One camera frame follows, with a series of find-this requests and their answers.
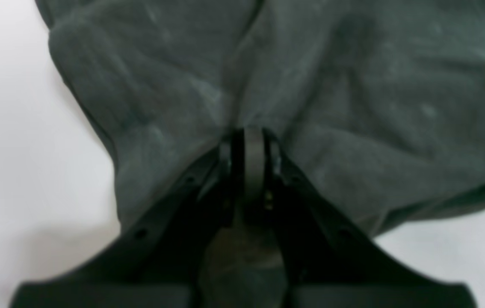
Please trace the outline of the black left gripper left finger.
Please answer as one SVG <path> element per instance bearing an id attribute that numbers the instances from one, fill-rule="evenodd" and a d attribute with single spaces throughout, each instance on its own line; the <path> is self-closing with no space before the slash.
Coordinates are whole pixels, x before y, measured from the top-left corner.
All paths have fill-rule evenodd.
<path id="1" fill-rule="evenodd" d="M 192 163 L 106 249 L 43 282 L 18 287 L 12 308 L 199 308 L 200 267 L 234 216 L 234 171 L 244 153 L 237 131 Z"/>

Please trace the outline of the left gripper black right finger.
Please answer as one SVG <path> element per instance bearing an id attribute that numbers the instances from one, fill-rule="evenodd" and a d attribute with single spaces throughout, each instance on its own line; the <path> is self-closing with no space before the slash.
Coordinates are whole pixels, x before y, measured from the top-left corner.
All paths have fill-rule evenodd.
<path id="1" fill-rule="evenodd" d="M 271 229 L 284 308 L 475 308 L 463 284 L 390 257 L 316 191 L 268 131 L 245 129 L 245 220 Z"/>

